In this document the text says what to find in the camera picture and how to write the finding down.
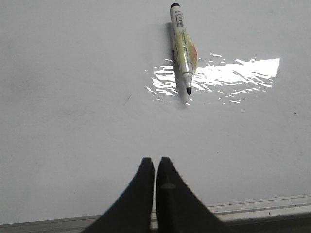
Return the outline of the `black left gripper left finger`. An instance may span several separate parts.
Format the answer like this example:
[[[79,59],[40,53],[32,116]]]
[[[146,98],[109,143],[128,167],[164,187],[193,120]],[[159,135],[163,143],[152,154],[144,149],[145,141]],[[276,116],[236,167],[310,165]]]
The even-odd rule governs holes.
[[[84,233],[149,233],[155,182],[151,158],[141,160],[133,179],[114,204]]]

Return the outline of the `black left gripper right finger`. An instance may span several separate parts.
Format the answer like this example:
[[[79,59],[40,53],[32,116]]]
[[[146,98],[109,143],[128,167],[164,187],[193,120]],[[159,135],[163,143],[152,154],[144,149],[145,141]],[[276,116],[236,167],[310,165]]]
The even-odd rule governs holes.
[[[232,233],[185,184],[172,161],[162,157],[155,189],[159,233]]]

